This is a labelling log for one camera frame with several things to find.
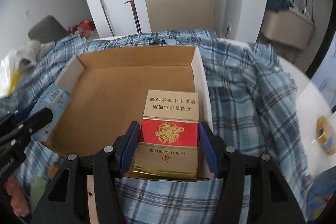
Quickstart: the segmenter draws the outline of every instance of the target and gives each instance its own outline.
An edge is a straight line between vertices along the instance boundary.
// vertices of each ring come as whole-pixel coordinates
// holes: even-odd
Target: barcode
[[[53,101],[55,101],[55,99],[57,98],[57,96],[61,93],[61,91],[59,89],[55,90],[49,97],[49,101],[52,103]]]

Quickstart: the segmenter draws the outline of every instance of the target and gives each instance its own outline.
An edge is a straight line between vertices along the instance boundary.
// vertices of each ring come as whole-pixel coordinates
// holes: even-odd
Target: open cardboard tray
[[[199,120],[212,129],[209,91],[197,47],[122,47],[74,56],[55,84],[71,92],[71,103],[43,144],[62,156],[95,154],[124,135],[131,121],[141,123],[149,89],[197,92]],[[212,179],[199,150],[197,180]],[[135,173],[133,165],[126,177],[162,179]]]

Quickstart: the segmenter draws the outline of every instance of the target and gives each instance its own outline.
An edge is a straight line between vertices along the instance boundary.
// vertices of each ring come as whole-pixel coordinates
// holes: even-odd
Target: white table
[[[104,39],[113,40],[120,37],[108,37]],[[250,48],[246,42],[223,38],[218,38],[218,41],[229,42],[243,48]],[[315,141],[317,120],[324,115],[329,118],[330,123],[336,128],[336,113],[332,116],[330,107],[319,89],[302,71],[282,57],[279,57],[279,59],[283,70],[290,73],[297,85],[296,110],[301,141],[308,159],[308,173],[315,178],[323,171],[336,165],[336,154],[332,156],[327,155],[321,145]]]

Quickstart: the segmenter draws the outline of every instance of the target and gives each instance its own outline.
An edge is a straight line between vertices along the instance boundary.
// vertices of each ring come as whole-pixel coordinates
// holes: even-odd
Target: red diamond logo
[[[162,159],[164,160],[164,162],[169,162],[170,161],[170,157],[168,155],[164,155],[162,157]]]

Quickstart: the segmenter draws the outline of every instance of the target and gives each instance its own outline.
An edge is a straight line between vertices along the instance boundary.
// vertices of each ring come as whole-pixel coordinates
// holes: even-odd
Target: gold and red cigarette pack
[[[197,93],[149,90],[134,172],[195,179],[198,122]]]

